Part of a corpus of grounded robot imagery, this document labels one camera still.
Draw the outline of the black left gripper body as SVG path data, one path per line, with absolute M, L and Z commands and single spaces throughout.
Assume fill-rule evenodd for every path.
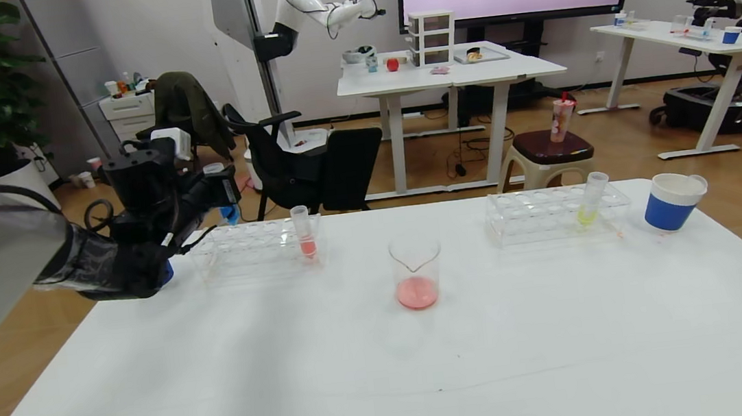
M 182 211 L 199 216 L 210 209 L 237 204 L 241 199 L 234 165 L 217 169 L 204 167 L 197 173 L 188 174 L 183 180 L 181 193 Z

